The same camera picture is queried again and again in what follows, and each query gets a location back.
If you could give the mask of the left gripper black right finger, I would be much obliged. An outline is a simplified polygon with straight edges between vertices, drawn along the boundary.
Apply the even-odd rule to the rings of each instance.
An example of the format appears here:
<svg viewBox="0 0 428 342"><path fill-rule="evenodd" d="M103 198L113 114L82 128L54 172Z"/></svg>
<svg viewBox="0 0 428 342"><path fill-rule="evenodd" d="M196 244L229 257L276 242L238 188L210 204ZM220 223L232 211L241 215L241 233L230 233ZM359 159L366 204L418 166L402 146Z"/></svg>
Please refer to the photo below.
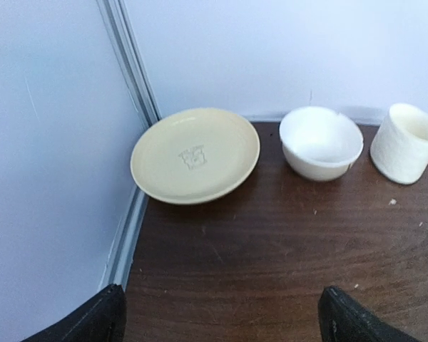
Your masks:
<svg viewBox="0 0 428 342"><path fill-rule="evenodd" d="M337 286L324 288L317 309L323 342L419 341L380 320Z"/></svg>

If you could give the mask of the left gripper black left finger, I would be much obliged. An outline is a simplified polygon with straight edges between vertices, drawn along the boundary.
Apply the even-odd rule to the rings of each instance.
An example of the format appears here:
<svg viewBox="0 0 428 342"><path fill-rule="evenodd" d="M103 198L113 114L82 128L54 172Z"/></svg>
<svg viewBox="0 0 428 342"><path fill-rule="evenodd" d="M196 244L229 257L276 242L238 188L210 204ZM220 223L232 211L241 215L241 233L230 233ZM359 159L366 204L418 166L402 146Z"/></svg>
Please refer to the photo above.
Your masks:
<svg viewBox="0 0 428 342"><path fill-rule="evenodd" d="M122 342L126 329L123 287L109 284L59 322L28 337L27 342Z"/></svg>

